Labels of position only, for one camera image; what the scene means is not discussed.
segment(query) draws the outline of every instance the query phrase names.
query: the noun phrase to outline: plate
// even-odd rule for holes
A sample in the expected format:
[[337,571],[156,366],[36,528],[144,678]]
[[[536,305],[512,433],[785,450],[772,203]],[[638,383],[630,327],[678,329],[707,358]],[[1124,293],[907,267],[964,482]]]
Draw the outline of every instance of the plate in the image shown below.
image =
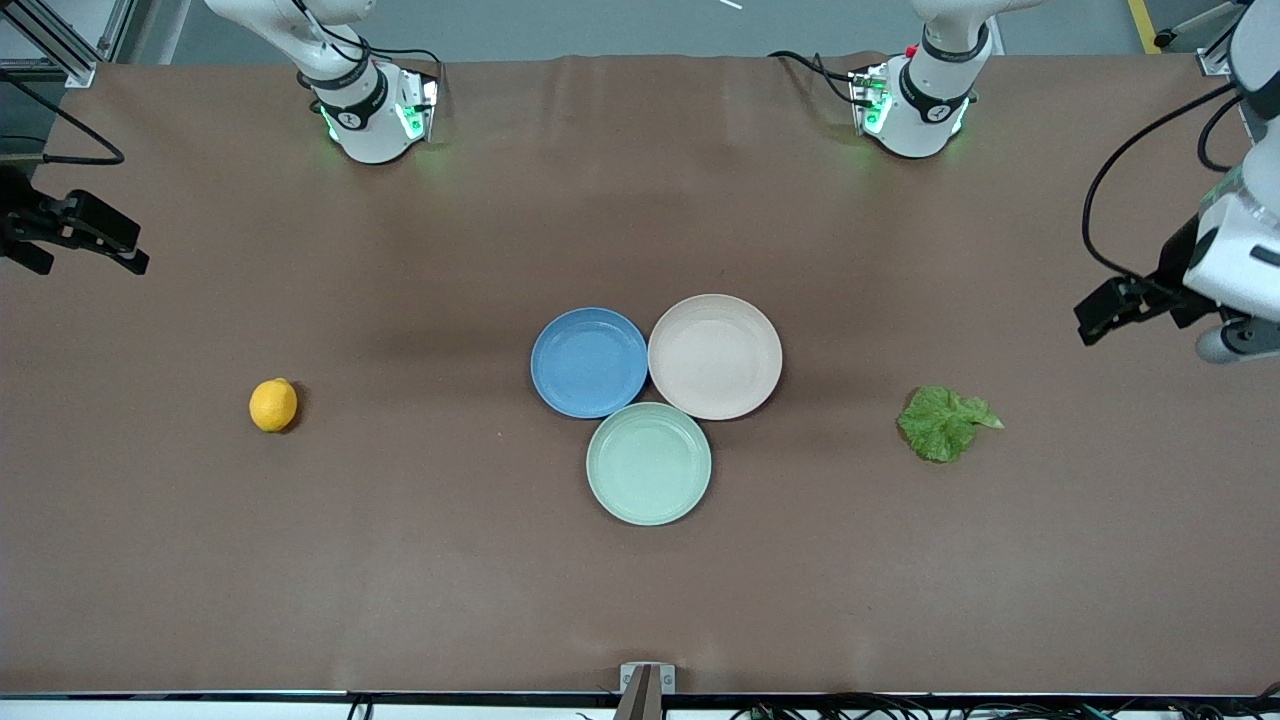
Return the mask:
[[666,525],[707,492],[712,448],[689,415],[637,402],[600,423],[586,451],[586,479],[605,510],[632,525]]
[[552,320],[534,343],[534,388],[570,418],[604,418],[640,395],[649,364],[635,324],[604,307]]
[[782,341],[750,302],[699,295],[677,302],[654,325],[649,373],[667,402],[694,418],[740,418],[778,386]]

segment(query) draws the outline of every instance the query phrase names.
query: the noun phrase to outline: yellow lemon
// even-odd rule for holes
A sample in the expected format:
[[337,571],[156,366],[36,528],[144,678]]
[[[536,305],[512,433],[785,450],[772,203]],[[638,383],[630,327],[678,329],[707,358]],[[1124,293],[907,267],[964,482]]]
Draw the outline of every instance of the yellow lemon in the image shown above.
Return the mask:
[[269,433],[278,433],[293,421],[298,411],[298,393],[284,378],[266,380],[248,398],[248,415],[253,424]]

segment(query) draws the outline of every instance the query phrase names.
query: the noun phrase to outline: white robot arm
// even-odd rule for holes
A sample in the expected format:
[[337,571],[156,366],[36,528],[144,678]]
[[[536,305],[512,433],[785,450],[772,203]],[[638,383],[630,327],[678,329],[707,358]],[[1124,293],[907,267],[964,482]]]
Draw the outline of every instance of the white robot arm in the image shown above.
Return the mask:
[[353,160],[387,163],[430,135],[438,83],[375,58],[348,23],[376,0],[206,0],[284,53],[320,100],[329,136]]
[[909,55],[867,70],[854,85],[854,120],[904,158],[927,158],[960,131],[973,81],[991,56],[991,18],[1044,0],[908,0],[924,20]]
[[1169,313],[1179,328],[1217,314],[1196,350],[1226,364],[1280,355],[1280,0],[1253,0],[1230,45],[1235,88],[1266,123],[1244,161],[1165,243],[1144,278],[1116,277],[1075,307],[1085,345]]
[[1201,204],[1185,287],[1226,320],[1196,348],[1211,363],[1280,355],[1280,0],[1254,0],[1230,49],[1244,102],[1267,123],[1240,167]]

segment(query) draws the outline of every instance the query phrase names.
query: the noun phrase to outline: light green plate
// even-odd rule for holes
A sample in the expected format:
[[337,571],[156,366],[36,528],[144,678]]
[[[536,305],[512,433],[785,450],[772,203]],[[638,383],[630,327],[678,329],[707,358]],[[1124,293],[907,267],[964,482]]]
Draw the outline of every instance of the light green plate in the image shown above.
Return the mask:
[[637,402],[595,429],[586,479],[617,518],[666,525],[703,498],[712,479],[712,448],[689,415],[662,402]]

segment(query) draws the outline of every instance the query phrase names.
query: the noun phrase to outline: lettuce leaf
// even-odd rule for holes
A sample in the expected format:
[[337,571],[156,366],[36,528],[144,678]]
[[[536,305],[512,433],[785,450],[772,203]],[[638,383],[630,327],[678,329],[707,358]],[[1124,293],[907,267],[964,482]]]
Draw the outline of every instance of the lettuce leaf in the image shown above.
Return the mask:
[[961,397],[941,386],[915,391],[897,416],[908,445],[924,460],[954,462],[973,443],[975,425],[1004,428],[991,406],[979,397]]

